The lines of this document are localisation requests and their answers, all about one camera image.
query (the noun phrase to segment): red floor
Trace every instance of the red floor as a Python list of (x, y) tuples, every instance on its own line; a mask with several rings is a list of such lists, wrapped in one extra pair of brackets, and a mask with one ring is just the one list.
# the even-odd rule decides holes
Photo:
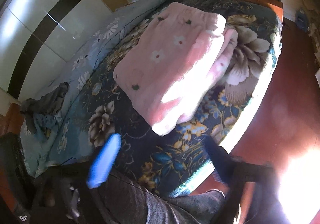
[[(281, 176), (291, 158), (320, 149), (320, 89), (311, 40), (285, 19), (282, 53), (267, 93), (232, 154), (245, 161), (270, 161)], [(194, 192), (225, 189), (209, 176)], [(312, 224), (320, 223), (318, 212)]]

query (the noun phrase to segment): pink blanket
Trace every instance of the pink blanket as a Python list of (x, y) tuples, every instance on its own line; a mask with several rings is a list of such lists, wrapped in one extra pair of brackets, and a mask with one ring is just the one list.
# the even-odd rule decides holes
[(189, 121), (226, 72), (238, 34), (225, 24), (219, 14), (171, 3), (114, 69), (114, 80), (158, 135)]

